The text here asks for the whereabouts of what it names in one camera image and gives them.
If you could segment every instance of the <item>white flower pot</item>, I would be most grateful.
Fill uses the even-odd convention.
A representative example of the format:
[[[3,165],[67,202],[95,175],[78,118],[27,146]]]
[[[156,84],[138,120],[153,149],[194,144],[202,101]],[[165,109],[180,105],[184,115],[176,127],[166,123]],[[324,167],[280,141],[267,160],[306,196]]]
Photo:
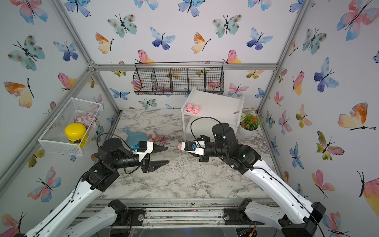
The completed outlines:
[[[237,130],[238,134],[239,134],[240,137],[242,137],[242,138],[250,138],[250,137],[251,137],[256,131],[257,131],[256,129],[255,129],[255,130],[252,130],[252,131],[250,131],[250,130],[246,130],[246,129],[244,129],[244,128],[241,126],[241,124],[239,124],[239,126],[238,126],[238,130]]]

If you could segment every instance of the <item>yellow lid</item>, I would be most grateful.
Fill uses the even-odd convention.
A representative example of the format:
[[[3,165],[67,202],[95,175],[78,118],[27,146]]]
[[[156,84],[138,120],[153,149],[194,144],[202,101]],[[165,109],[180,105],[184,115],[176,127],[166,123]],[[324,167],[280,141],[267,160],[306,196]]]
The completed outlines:
[[[86,133],[86,127],[78,122],[72,123],[66,127],[64,132],[66,136],[71,140],[79,140],[82,139],[84,134]]]

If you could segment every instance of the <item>white wire mesh basket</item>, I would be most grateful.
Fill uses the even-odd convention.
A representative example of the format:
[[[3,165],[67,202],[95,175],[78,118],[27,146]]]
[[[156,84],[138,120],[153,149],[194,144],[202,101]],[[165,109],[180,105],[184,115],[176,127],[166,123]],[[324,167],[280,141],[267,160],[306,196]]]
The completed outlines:
[[[49,127],[44,131],[42,136],[38,139],[39,143],[44,147],[45,151],[55,152],[66,155],[79,155],[83,156],[83,149],[80,144],[72,144],[67,138],[64,130],[67,125],[74,123],[74,119],[84,113],[93,113],[97,119],[103,111],[102,104],[92,101],[70,98],[65,106],[61,109],[55,119],[50,123]],[[86,143],[90,141],[91,132],[95,126],[89,126],[85,135],[88,134]]]

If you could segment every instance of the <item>pink toy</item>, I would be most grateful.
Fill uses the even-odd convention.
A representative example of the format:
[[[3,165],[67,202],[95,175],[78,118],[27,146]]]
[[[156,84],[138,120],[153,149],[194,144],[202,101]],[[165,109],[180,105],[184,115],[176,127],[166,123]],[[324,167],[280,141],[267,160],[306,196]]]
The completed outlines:
[[[188,104],[188,105],[186,106],[186,111],[187,111],[187,112],[191,112],[191,111],[192,111],[192,104]]]
[[[193,107],[193,114],[194,115],[197,115],[200,111],[200,107],[198,105],[196,105],[195,107]]]

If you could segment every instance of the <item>black wire basket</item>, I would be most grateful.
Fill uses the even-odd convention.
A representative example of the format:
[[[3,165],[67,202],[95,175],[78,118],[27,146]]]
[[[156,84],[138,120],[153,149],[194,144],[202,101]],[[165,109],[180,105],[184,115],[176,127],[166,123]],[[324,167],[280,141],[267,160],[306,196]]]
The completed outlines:
[[[207,63],[211,62],[135,63],[134,92],[137,95],[186,95],[196,86],[199,91],[222,95],[224,63],[212,62],[212,66]]]

